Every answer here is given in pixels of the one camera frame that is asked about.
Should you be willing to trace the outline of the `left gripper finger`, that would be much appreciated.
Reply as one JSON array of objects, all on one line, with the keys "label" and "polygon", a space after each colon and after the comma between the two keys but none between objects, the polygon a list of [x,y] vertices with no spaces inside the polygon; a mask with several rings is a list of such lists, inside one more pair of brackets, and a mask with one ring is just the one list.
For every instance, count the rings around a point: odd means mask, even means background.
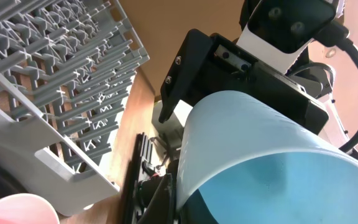
[{"label": "left gripper finger", "polygon": [[175,187],[171,174],[142,181],[137,198],[145,209],[137,224],[173,224]]}]

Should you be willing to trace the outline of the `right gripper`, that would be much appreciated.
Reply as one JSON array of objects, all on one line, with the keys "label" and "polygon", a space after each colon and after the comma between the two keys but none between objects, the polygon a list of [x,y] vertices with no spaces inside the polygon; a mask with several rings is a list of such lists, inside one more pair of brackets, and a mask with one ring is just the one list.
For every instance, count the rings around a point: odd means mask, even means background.
[{"label": "right gripper", "polygon": [[161,86],[158,121],[166,122],[179,100],[194,106],[224,90],[247,93],[315,134],[329,119],[323,105],[289,78],[267,68],[223,36],[207,36],[192,29]]}]

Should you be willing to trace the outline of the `blue cup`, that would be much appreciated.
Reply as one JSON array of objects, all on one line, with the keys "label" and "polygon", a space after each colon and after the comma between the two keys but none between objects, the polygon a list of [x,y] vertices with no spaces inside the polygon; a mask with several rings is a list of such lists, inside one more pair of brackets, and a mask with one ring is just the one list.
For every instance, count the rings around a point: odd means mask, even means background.
[{"label": "blue cup", "polygon": [[239,91],[187,117],[177,210],[200,194],[218,223],[358,223],[358,161]]}]

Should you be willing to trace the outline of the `pink cup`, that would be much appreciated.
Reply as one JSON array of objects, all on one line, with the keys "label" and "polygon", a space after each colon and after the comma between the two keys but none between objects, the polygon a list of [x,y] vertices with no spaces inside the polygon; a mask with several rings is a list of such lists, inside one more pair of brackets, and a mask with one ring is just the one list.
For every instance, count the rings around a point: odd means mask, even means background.
[{"label": "pink cup", "polygon": [[52,205],[34,194],[14,194],[0,199],[0,224],[59,224]]}]

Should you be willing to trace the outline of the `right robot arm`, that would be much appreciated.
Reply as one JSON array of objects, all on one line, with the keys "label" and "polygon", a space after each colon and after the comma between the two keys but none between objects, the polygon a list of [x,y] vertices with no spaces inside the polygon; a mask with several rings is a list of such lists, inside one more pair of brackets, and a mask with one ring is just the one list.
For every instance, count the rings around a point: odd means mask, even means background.
[{"label": "right robot arm", "polygon": [[[161,86],[158,120],[169,120],[180,101],[194,106],[212,93],[236,90],[321,133],[336,117],[335,71],[311,61],[308,44],[338,47],[358,69],[358,49],[342,24],[344,6],[344,1],[245,1],[238,39],[190,30]],[[341,122],[334,130],[341,151],[358,160],[358,130],[349,137]]]}]

